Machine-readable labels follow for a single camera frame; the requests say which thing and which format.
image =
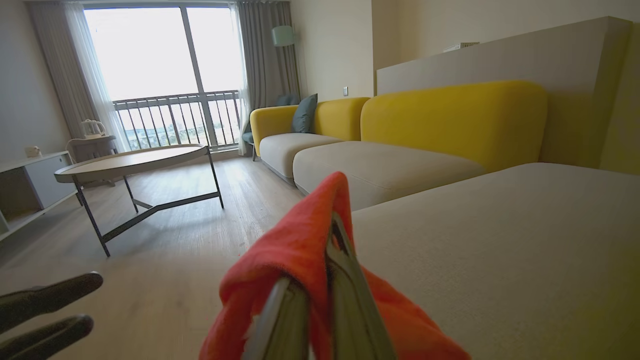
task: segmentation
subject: railing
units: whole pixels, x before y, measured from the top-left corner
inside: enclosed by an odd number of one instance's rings
[[[182,143],[220,148],[238,143],[238,98],[230,90],[119,100],[113,106],[131,150]]]

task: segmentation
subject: pillow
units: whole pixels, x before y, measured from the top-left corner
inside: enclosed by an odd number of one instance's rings
[[[291,122],[291,132],[311,133],[316,118],[316,107],[318,105],[318,94],[311,95],[300,101],[296,113],[293,114]]]
[[[287,105],[298,105],[300,100],[298,100],[298,96],[294,94],[283,95],[278,98],[276,101],[276,106],[287,106]]]

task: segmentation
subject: curtain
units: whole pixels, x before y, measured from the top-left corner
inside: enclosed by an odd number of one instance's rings
[[[131,150],[109,98],[82,4],[28,4],[72,138],[84,138],[80,122],[98,120],[116,136],[118,152]]]
[[[242,64],[246,63],[244,58],[244,45],[242,38],[242,30],[240,28],[240,14],[238,11],[237,3],[229,3],[229,10],[231,10],[231,24],[234,27],[234,36],[238,44],[238,53],[240,54],[240,61]],[[242,66],[242,73],[240,79],[239,102],[240,102],[240,130],[241,135],[244,130],[249,126],[249,115],[251,114],[251,99],[249,98],[249,86],[247,82],[246,66]],[[242,136],[238,139],[238,153],[242,156],[246,154],[246,143],[242,139]]]
[[[271,29],[291,26],[289,3],[239,2],[237,12],[246,64],[249,111],[273,106],[281,95],[295,94],[300,98],[294,47],[275,47],[271,39]],[[244,125],[242,133],[250,131],[247,126]]]

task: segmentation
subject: wooden tabletop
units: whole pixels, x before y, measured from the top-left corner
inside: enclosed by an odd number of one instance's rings
[[[170,167],[207,154],[206,145],[189,144],[156,147],[83,161],[55,172],[59,183],[73,183],[75,176],[81,183],[133,175]]]

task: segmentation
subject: side table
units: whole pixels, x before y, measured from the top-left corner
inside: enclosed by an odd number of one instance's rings
[[[73,159],[76,163],[81,163],[83,161],[93,160],[103,156],[118,154],[114,140],[116,140],[116,137],[113,135],[102,136],[95,139],[71,140],[69,142],[71,155],[73,155]],[[108,182],[111,186],[115,186],[114,179],[105,179],[104,181]]]

